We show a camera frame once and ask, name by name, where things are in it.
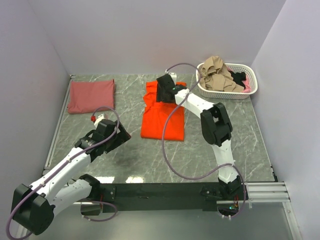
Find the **orange t-shirt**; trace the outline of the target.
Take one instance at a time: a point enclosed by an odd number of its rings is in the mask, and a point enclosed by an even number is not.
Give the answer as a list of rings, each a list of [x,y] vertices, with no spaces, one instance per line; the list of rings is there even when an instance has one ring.
[[[167,127],[164,139],[168,141],[184,141],[185,138],[185,109],[179,107],[168,119],[170,113],[176,108],[175,103],[156,102],[157,82],[146,83],[145,103],[142,116],[140,136],[144,139],[162,139],[165,122]]]

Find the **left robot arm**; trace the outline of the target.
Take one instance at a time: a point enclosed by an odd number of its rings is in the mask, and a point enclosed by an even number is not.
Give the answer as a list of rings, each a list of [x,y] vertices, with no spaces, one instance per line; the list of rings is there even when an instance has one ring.
[[[20,184],[13,193],[9,219],[30,231],[42,234],[54,218],[79,200],[110,205],[113,196],[106,193],[95,177],[84,174],[74,183],[67,182],[96,158],[107,154],[131,138],[120,121],[102,118],[95,129],[80,138],[67,156],[46,175],[30,185]]]

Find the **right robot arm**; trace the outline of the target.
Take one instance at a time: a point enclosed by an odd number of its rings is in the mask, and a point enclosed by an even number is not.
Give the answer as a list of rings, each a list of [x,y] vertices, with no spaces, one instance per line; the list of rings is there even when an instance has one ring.
[[[239,189],[246,190],[243,177],[235,166],[231,150],[233,127],[225,106],[222,103],[212,103],[193,94],[190,89],[176,84],[175,74],[165,74],[156,79],[156,101],[176,104],[176,107],[167,117],[161,136],[161,149],[163,158],[169,169],[185,180],[200,180],[218,172],[218,190],[222,198],[233,198]],[[178,173],[170,164],[165,152],[165,134],[167,125],[173,114],[179,108],[185,108],[200,119],[201,133],[204,140],[211,146],[217,167],[199,177],[187,177]]]

